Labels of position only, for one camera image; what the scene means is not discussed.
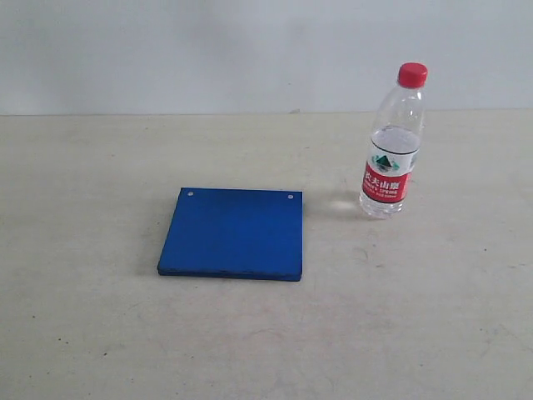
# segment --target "water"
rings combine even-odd
[[[412,153],[418,149],[421,142],[419,135],[402,127],[385,127],[374,132],[371,140],[377,147],[396,154]],[[403,200],[395,203],[377,202],[362,190],[359,201],[365,213],[375,218],[389,218],[403,207]]]

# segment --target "white wall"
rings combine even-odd
[[[0,0],[0,113],[531,108],[532,0]]]

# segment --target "water bottle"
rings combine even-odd
[[[377,112],[360,195],[362,209],[373,217],[389,218],[403,206],[424,127],[426,78],[424,65],[403,64]]]

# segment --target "red label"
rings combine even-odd
[[[386,177],[374,171],[366,163],[363,192],[372,200],[380,203],[398,203],[407,194],[407,183],[411,173],[399,177]]]

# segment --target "blue square panel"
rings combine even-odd
[[[184,187],[160,275],[299,281],[303,193]]]

